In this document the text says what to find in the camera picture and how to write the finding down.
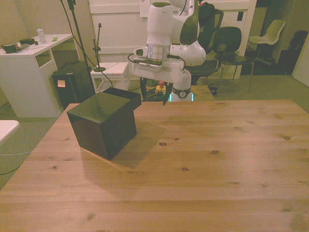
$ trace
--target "chair leg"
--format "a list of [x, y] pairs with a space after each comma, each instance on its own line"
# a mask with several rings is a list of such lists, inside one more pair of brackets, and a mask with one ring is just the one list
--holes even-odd
[[220, 84], [221, 84], [221, 81], [222, 81], [223, 69], [224, 69], [224, 64], [222, 64], [222, 70], [221, 70], [221, 75], [220, 75], [220, 81], [219, 81], [219, 85], [218, 85], [217, 94], [219, 93], [219, 88], [220, 88]]
[[258, 49], [258, 51], [257, 51], [257, 57], [256, 57], [256, 60], [255, 61], [259, 61], [259, 62], [261, 62], [261, 63], [263, 63], [263, 64], [266, 64], [266, 65], [271, 65], [271, 63], [270, 62], [267, 62], [267, 61], [265, 61], [265, 60], [263, 60], [263, 59], [261, 59], [260, 58], [260, 52], [261, 52], [261, 47], [259, 47], [259, 49]]
[[253, 67], [254, 67], [254, 62], [252, 62], [252, 65], [251, 65], [251, 75], [250, 75], [250, 82], [249, 82], [249, 93], [251, 91], [251, 79], [252, 79], [252, 75], [253, 75]]
[[238, 67], [238, 65], [236, 65], [236, 68], [235, 68], [235, 71], [234, 71], [233, 80], [234, 80], [234, 78], [235, 78], [235, 74], [236, 74], [236, 71], [237, 71], [237, 67]]

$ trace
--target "black cube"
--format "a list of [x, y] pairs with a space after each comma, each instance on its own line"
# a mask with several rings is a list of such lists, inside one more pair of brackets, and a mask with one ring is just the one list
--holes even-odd
[[111, 160], [136, 135], [139, 105], [140, 94], [109, 88], [69, 110], [79, 146]]

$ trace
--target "paper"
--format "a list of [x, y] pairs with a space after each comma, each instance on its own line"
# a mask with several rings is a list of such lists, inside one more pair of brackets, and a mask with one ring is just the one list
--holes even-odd
[[58, 87], [61, 87], [61, 88], [65, 88], [66, 86], [66, 81], [65, 80], [58, 80]]
[[140, 17], [148, 17], [150, 0], [140, 0]]

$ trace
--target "white table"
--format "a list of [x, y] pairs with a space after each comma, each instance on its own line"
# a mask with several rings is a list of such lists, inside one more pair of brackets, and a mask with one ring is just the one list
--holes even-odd
[[14, 134], [19, 128], [19, 122], [15, 120], [0, 120], [0, 145]]
[[[106, 68], [103, 73], [112, 81], [114, 88], [128, 90], [130, 86], [130, 76], [127, 62], [100, 63], [100, 67]], [[92, 71], [90, 74], [96, 93], [102, 92], [112, 86], [110, 81], [101, 72]], [[96, 79], [101, 80], [98, 87]]]
[[57, 70], [52, 51], [76, 46], [71, 34], [46, 35], [46, 39], [47, 44], [33, 44], [25, 53], [6, 54], [0, 49], [0, 86], [18, 117], [58, 117], [61, 112], [51, 77]]

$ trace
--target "white chair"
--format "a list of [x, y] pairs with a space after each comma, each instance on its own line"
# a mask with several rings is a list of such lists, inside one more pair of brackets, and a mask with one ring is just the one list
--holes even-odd
[[[284, 25], [285, 25], [285, 22], [283, 20], [275, 19], [267, 28], [266, 34], [264, 36], [250, 36], [249, 42], [251, 42], [252, 44], [274, 45], [278, 41], [280, 33]], [[267, 65], [271, 65], [270, 62], [267, 62], [259, 58], [260, 51], [261, 51], [261, 47], [258, 49], [256, 61], [262, 62]]]

